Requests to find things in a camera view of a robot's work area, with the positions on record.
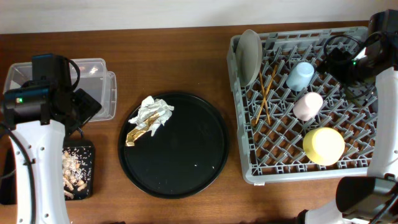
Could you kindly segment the light blue cup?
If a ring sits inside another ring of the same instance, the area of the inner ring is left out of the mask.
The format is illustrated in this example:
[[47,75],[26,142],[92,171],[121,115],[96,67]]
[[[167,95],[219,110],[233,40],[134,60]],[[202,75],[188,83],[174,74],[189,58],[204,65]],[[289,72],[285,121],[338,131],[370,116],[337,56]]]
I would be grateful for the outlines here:
[[315,69],[311,63],[298,63],[287,77],[286,85],[293,91],[301,91],[310,83]]

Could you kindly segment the pink cup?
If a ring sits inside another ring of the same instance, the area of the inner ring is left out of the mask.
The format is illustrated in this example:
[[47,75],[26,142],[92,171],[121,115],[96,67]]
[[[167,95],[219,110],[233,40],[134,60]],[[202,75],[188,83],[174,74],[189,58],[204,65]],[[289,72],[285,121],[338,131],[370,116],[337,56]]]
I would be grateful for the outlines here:
[[310,92],[294,104],[293,113],[298,119],[308,121],[318,114],[322,105],[322,96],[318,93]]

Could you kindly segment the food scraps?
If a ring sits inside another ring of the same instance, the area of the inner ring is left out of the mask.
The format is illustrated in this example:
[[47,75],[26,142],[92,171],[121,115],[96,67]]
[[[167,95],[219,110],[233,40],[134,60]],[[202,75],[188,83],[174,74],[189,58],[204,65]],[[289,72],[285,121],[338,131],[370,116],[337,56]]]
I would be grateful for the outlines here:
[[81,199],[78,194],[88,190],[91,179],[90,168],[83,161],[77,149],[66,149],[62,154],[62,175],[64,196],[68,200]]

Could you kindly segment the wooden chopstick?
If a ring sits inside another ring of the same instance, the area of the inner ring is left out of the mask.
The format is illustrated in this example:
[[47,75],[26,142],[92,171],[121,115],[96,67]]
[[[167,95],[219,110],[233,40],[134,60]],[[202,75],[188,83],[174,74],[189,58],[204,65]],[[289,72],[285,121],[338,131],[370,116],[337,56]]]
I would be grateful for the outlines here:
[[271,80],[270,80],[270,82],[268,83],[268,86],[267,86],[267,89],[266,89],[266,90],[264,89],[264,85],[261,84],[262,90],[264,91],[263,94],[262,94],[262,95],[263,95],[263,100],[262,100],[262,103],[261,103],[261,110],[262,110],[263,108],[265,108],[265,110],[266,110],[266,118],[267,118],[267,123],[268,123],[268,124],[271,123],[271,118],[270,118],[270,114],[269,114],[267,96],[268,96],[268,93],[269,93],[270,90],[271,90],[272,82],[273,82],[274,77],[275,77],[275,75],[276,75],[277,68],[278,68],[278,65],[276,65],[276,66],[274,67],[273,71],[272,71]]
[[262,113],[262,110],[263,110],[263,108],[265,108],[266,109],[267,123],[271,124],[271,119],[270,119],[270,116],[269,116],[269,109],[268,109],[268,105],[267,105],[267,102],[266,102],[266,91],[265,91],[265,88],[264,88],[264,82],[263,82],[263,79],[262,79],[262,72],[261,71],[259,71],[259,79],[260,79],[260,83],[261,83],[261,93],[262,93],[263,99],[262,99],[262,103],[261,103],[261,107],[260,107],[260,112],[258,113],[257,118],[256,118],[256,122],[258,123],[260,115]]

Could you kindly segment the gold foil wrapper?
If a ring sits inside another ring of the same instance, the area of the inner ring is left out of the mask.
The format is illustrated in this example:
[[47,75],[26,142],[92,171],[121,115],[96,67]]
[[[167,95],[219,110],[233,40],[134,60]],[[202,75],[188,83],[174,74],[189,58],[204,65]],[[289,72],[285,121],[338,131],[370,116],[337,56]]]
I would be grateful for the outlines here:
[[125,146],[133,147],[135,145],[135,141],[138,140],[142,135],[149,131],[154,133],[156,130],[156,121],[159,119],[159,117],[160,115],[158,113],[154,113],[145,119],[142,124],[137,125],[132,131],[128,132]]

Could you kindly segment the white napkin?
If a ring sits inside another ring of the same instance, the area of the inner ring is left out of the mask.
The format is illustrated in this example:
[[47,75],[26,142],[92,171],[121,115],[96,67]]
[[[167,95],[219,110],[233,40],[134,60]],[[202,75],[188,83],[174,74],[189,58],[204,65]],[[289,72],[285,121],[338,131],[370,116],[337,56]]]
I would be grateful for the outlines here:
[[135,124],[138,130],[149,128],[150,135],[154,136],[157,129],[172,116],[173,110],[174,107],[164,100],[148,96],[141,102],[137,115],[128,122]]

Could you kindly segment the yellow bowl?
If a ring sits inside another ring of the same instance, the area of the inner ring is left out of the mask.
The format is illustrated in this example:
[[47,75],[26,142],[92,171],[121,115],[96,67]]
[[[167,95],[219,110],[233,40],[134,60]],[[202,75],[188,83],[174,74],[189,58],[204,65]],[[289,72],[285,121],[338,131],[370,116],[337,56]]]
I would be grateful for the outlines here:
[[342,135],[332,128],[317,128],[304,136],[303,150],[312,162],[330,166],[344,153],[345,141]]

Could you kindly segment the grey plate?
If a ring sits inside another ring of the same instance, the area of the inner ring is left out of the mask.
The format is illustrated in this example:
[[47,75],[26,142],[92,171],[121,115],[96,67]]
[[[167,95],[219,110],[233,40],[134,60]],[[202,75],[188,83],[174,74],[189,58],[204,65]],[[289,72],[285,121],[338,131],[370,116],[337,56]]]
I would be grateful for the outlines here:
[[235,54],[240,85],[249,86],[261,68],[262,44],[259,34],[251,29],[245,30],[239,38]]

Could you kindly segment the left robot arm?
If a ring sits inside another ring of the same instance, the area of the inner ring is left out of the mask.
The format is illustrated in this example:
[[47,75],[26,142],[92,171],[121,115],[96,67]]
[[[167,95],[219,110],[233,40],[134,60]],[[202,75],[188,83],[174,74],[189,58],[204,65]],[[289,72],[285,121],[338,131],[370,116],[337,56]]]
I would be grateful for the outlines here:
[[16,164],[17,222],[69,223],[63,193],[65,138],[102,105],[79,88],[81,71],[55,54],[32,57],[32,76],[4,91],[1,129],[9,136]]

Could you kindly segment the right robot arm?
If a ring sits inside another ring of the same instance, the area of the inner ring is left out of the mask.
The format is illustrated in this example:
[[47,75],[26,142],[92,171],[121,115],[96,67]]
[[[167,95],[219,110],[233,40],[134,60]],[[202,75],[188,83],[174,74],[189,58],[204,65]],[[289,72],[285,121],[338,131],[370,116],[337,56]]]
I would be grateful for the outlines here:
[[376,88],[376,140],[367,175],[342,178],[334,200],[300,212],[294,223],[397,223],[397,11],[371,16],[358,52],[323,53],[318,72],[329,73],[344,89],[356,83]]

